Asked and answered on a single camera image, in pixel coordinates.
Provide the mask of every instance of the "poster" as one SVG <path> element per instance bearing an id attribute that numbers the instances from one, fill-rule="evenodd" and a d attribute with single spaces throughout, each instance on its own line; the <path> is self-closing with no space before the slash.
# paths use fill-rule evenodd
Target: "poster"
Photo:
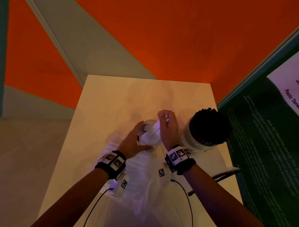
<path id="1" fill-rule="evenodd" d="M 227 145 L 233 166 L 241 169 L 236 178 L 243 204 L 265 226 L 299 226 L 299 52 L 219 112 L 233 128 Z"/>

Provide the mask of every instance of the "table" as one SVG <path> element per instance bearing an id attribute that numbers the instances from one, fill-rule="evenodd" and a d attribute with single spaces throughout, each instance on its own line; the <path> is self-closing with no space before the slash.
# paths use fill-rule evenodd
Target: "table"
<path id="1" fill-rule="evenodd" d="M 39 216 L 94 167 L 115 134 L 127 135 L 137 122 L 157 118 L 157 112 L 162 109 L 175 112 L 181 128 L 195 112 L 209 107 L 216 108 L 210 84 L 89 75 Z M 226 144 L 219 145 L 216 152 L 222 156 L 223 164 L 232 165 Z M 242 202 L 235 176 L 220 184 Z M 176 195 L 177 199 L 172 201 L 170 195 Z M 215 226 L 198 198 L 195 195 L 189 198 L 194 226 Z M 94 203 L 76 226 L 83 226 Z M 104 196 L 99 203 L 101 205 L 94 209 L 86 226 L 99 226 L 108 218 L 108 211 L 103 207 L 112 206 L 113 202 Z M 126 223 L 122 222 L 121 226 L 138 226 L 134 216 L 125 219 Z M 143 226 L 166 226 L 166 223 L 168 226 L 191 226 L 188 201 L 178 185 L 161 190 Z"/>

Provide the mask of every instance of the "forearm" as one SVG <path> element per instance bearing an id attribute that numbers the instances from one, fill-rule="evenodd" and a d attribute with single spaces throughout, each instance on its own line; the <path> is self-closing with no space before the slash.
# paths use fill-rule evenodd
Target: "forearm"
<path id="1" fill-rule="evenodd" d="M 184 177 L 217 227 L 263 226 L 236 198 L 222 188 L 198 165 L 184 172 Z"/>
<path id="2" fill-rule="evenodd" d="M 108 173 L 96 168 L 71 187 L 31 227 L 73 226 L 100 189 L 107 182 Z"/>

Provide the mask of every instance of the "wire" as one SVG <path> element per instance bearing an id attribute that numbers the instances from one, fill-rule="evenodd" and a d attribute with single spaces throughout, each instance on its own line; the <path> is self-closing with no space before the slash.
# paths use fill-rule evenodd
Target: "wire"
<path id="1" fill-rule="evenodd" d="M 177 183 L 182 187 L 182 189 L 184 190 L 184 192 L 185 192 L 185 194 L 186 194 L 186 196 L 187 196 L 188 203 L 189 203 L 189 207 L 190 207 L 190 211 L 191 211 L 191 219 L 192 219 L 192 227 L 193 227 L 193 213 L 192 213 L 192 209 L 191 209 L 190 200 L 189 200 L 189 198 L 188 198 L 188 195 L 187 195 L 187 193 L 186 193 L 184 187 L 183 187 L 179 182 L 177 182 Z"/>
<path id="2" fill-rule="evenodd" d="M 99 197 L 99 199 L 96 201 L 96 203 L 95 203 L 94 207 L 96 206 L 96 204 L 98 203 L 98 201 L 100 200 L 100 198 L 102 198 L 102 196 L 103 196 L 103 195 L 104 195 L 104 194 L 105 194 L 107 191 L 109 191 L 109 190 L 113 190 L 113 188 L 108 188 L 106 191 L 104 191 L 104 193 L 103 193 L 103 194 L 101 194 L 101 196 Z M 92 213 L 92 211 L 93 211 L 94 207 L 92 208 L 92 210 L 90 211 L 89 215 L 87 216 L 87 218 L 86 218 L 86 221 L 85 221 L 85 223 L 84 223 L 83 227 L 85 227 L 85 225 L 86 225 L 86 222 L 87 222 L 87 220 L 88 220 L 88 218 L 89 218 L 90 214 Z"/>

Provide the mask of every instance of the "wristband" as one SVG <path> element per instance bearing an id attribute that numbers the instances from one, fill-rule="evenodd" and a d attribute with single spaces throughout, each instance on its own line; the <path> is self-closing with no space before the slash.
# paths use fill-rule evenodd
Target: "wristband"
<path id="1" fill-rule="evenodd" d="M 109 180 L 118 180 L 126 169 L 126 157 L 120 151 L 111 151 L 98 160 L 95 168 L 101 168 L 109 174 Z"/>
<path id="2" fill-rule="evenodd" d="M 183 175 L 183 172 L 189 170 L 196 161 L 192 158 L 191 153 L 180 145 L 175 145 L 166 154 L 167 162 L 171 172 L 177 171 L 177 175 Z"/>

